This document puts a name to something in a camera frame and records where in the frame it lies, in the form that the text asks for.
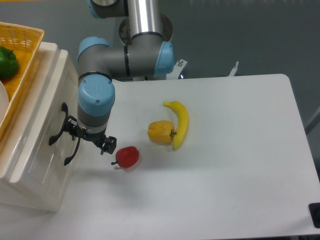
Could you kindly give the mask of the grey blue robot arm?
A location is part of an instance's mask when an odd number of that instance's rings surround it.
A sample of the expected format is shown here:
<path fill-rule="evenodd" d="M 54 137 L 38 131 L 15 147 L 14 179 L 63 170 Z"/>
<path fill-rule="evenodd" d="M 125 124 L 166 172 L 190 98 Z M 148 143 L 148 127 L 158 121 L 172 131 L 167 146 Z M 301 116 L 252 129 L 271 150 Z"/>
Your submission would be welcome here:
<path fill-rule="evenodd" d="M 163 38 L 156 0 L 90 0 L 87 4 L 96 18 L 129 18 L 129 44 L 110 47 L 107 40 L 93 36 L 85 38 L 78 50 L 78 107 L 71 135 L 112 154 L 117 140 L 105 135 L 116 99 L 112 81 L 171 73 L 173 46 Z"/>

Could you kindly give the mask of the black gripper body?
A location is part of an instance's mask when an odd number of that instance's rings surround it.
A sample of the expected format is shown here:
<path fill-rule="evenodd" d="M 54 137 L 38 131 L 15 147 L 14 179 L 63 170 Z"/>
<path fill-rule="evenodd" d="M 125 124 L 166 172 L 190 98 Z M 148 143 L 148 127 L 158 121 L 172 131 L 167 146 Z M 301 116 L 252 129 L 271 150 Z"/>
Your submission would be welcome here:
<path fill-rule="evenodd" d="M 105 145 L 105 140 L 107 139 L 105 132 L 105 126 L 99 126 L 98 128 L 95 127 L 92 130 L 88 126 L 76 125 L 76 136 L 80 140 L 92 142 L 98 148 L 102 148 Z"/>

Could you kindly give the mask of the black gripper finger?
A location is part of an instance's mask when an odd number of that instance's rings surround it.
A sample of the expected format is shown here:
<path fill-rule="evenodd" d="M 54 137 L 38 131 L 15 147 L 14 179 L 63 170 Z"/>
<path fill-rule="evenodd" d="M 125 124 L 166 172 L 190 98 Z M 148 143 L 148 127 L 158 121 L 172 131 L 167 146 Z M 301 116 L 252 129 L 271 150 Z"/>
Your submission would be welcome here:
<path fill-rule="evenodd" d="M 95 146 L 100 149 L 101 155 L 104 153 L 112 155 L 117 147 L 117 138 L 104 135 L 95 142 Z"/>
<path fill-rule="evenodd" d="M 63 131 L 69 133 L 71 139 L 74 141 L 78 137 L 77 133 L 77 119 L 69 115 L 63 121 Z"/>

